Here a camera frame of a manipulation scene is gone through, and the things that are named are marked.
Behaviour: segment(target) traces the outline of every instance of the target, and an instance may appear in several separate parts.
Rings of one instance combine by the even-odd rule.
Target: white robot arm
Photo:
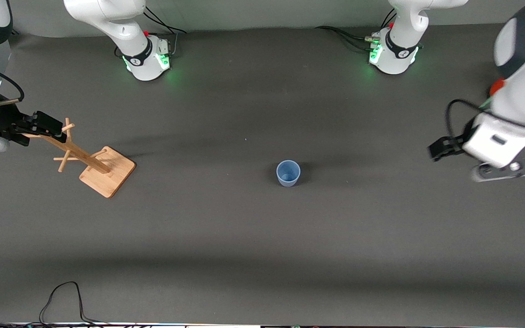
[[[494,61],[504,87],[490,99],[487,114],[477,115],[454,141],[447,137],[429,147],[438,160],[466,152],[483,162],[474,168],[474,180],[487,181],[525,176],[525,7],[502,28],[494,46]]]
[[[169,69],[167,41],[146,36],[133,20],[143,13],[145,0],[64,0],[64,6],[76,20],[109,36],[123,53],[127,69],[137,79],[150,81]]]
[[[502,28],[495,42],[494,60],[505,85],[492,97],[493,114],[525,125],[525,7]],[[525,128],[480,114],[465,152],[496,168],[507,166],[525,147]]]
[[[372,34],[381,38],[369,62],[384,73],[400,74],[414,62],[417,45],[429,27],[425,10],[463,6],[469,0],[388,0],[396,9],[394,27]]]

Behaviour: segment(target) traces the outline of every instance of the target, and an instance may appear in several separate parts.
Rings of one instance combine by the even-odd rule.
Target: black cable
[[[3,73],[0,73],[0,77],[11,83],[17,89],[17,91],[19,91],[19,98],[17,98],[17,101],[21,102],[26,94],[23,92],[23,89],[19,86],[19,84],[15,83],[15,81],[5,76]]]
[[[148,326],[123,326],[122,324],[112,323],[101,323],[101,324],[90,324],[90,323],[50,323],[42,324],[40,322],[30,323],[0,323],[0,328],[147,328]]]
[[[360,37],[360,36],[355,36],[353,35],[352,33],[349,33],[349,32],[346,32],[342,29],[338,29],[337,27],[333,27],[333,26],[326,26],[326,25],[322,25],[322,26],[318,26],[316,27],[316,29],[322,29],[322,30],[329,30],[329,31],[334,31],[340,35],[345,35],[346,37],[350,37],[352,39],[356,39],[356,40],[360,40],[360,41],[363,41],[364,38],[363,37]]]
[[[171,27],[166,26],[165,24],[162,24],[162,23],[160,23],[160,22],[154,20],[154,19],[151,18],[147,13],[143,13],[143,15],[145,15],[145,17],[149,18],[150,20],[154,21],[154,23],[157,23],[158,25],[161,25],[161,26],[167,27],[167,29],[169,30],[169,32],[171,32],[172,34],[175,34],[175,32],[173,31],[173,29],[171,29]]]
[[[76,287],[77,287],[77,293],[78,293],[78,307],[79,307],[79,312],[80,312],[80,318],[83,322],[87,322],[89,324],[92,324],[93,326],[96,326],[96,324],[94,324],[94,322],[102,322],[100,320],[95,320],[95,319],[90,319],[90,318],[87,318],[86,315],[84,314],[84,307],[82,307],[82,296],[81,296],[81,293],[80,293],[80,288],[78,287],[78,284],[77,282],[65,282],[63,284],[60,284],[60,285],[57,285],[56,288],[54,288],[54,290],[52,290],[52,293],[50,293],[50,297],[48,297],[48,303],[46,303],[46,305],[44,305],[44,307],[42,308],[42,310],[40,311],[40,315],[38,316],[38,320],[40,320],[39,322],[41,324],[45,324],[44,322],[44,312],[46,312],[46,309],[50,306],[50,303],[52,303],[52,297],[54,297],[54,293],[56,292],[56,290],[64,285],[67,285],[67,284],[74,284]]]
[[[348,33],[342,29],[338,29],[337,27],[333,27],[333,26],[318,26],[316,27],[316,29],[322,29],[322,30],[328,30],[328,31],[334,31],[337,33],[337,35],[341,36],[342,39],[344,39],[344,41],[346,43],[348,43],[350,46],[353,46],[354,48],[358,49],[358,50],[362,50],[362,51],[366,51],[366,52],[370,52],[371,49],[370,48],[366,48],[366,47],[362,47],[362,46],[359,46],[358,44],[355,44],[352,40],[356,40],[356,41],[363,41],[364,38],[363,37],[359,37],[359,36],[355,36],[351,33]]]
[[[175,34],[175,40],[173,40],[173,51],[170,52],[170,55],[173,56],[175,52],[177,51],[177,37],[179,36],[179,33]]]
[[[380,28],[383,29],[384,26],[386,25],[385,21],[388,19],[388,16],[390,16],[390,14],[394,12],[394,8],[390,9],[390,12],[388,12],[388,14],[386,15],[386,17],[384,17],[384,20],[382,21],[382,24],[380,25]]]
[[[117,50],[118,50],[118,46],[115,46],[115,50],[113,51],[113,54],[115,55],[116,58],[121,58],[122,53],[121,53],[121,56],[119,56],[119,55],[117,54]]]
[[[180,32],[182,32],[182,33],[186,33],[186,34],[187,34],[187,32],[184,31],[184,30],[182,30],[182,29],[178,29],[178,28],[176,28],[176,27],[172,27],[172,26],[167,25],[166,23],[163,23],[163,21],[159,18],[159,16],[158,16],[158,15],[155,15],[155,13],[154,13],[149,7],[146,6],[145,8],[146,8],[147,11],[149,11],[152,15],[154,15],[154,17],[160,22],[161,25],[163,25],[164,27],[167,27],[167,29],[169,29],[169,31],[171,31],[171,33],[174,33],[174,34],[175,34],[175,32],[173,32],[173,31],[171,30],[171,29],[174,29],[174,30],[176,30],[176,31],[180,31]]]
[[[394,19],[394,17],[396,17],[396,13],[394,13],[394,15],[392,15],[392,17],[390,17],[390,19],[388,19],[388,21],[386,21],[386,23],[384,23],[384,25],[382,25],[382,28],[384,28],[386,25],[390,24],[390,21],[392,21],[392,19]]]
[[[487,115],[491,116],[492,118],[497,118],[498,120],[507,122],[509,124],[513,124],[513,125],[516,125],[518,127],[525,128],[525,124],[519,123],[519,122],[516,122],[516,121],[513,121],[513,120],[510,120],[509,118],[504,118],[504,117],[502,117],[500,115],[493,114],[492,112],[488,112],[487,110],[484,110],[483,108],[480,108],[479,106],[477,106],[473,102],[470,102],[469,100],[454,99],[454,100],[451,100],[451,102],[448,103],[447,108],[445,109],[445,125],[446,125],[446,128],[447,128],[448,137],[451,140],[451,142],[453,143],[453,146],[456,147],[456,148],[459,148],[459,146],[458,146],[458,142],[455,139],[455,136],[454,136],[454,133],[453,133],[453,127],[452,127],[452,122],[451,122],[451,109],[452,109],[454,104],[459,103],[459,102],[462,103],[462,104],[466,104],[467,106],[469,106],[469,108],[477,110],[477,112],[480,112],[482,114],[487,114]]]

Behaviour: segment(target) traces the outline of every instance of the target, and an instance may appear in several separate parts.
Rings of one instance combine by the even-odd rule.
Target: wooden base
[[[106,152],[96,156],[96,159],[106,164],[111,169],[111,172],[102,174],[88,166],[82,172],[80,179],[100,193],[100,195],[110,199],[133,172],[135,163],[111,147],[104,147],[103,150],[106,150]]]

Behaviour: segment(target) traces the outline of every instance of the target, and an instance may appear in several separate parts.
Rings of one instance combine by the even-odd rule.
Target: wooden stand
[[[75,125],[66,118],[66,126],[62,128],[62,132],[66,132],[67,135],[66,143],[61,143],[45,135],[25,134],[25,136],[44,139],[65,151],[64,157],[54,157],[54,160],[60,161],[58,172],[64,171],[69,160],[79,160],[87,164],[88,167],[80,175],[80,180],[104,197],[111,198],[133,172],[135,163],[111,147],[104,147],[92,155],[88,154],[72,142],[70,130],[73,127]]]

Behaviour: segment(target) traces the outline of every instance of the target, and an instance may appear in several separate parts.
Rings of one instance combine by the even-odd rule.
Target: blue cup
[[[297,183],[297,179],[301,175],[301,168],[299,164],[292,160],[284,160],[277,166],[277,179],[283,187],[292,187]]]

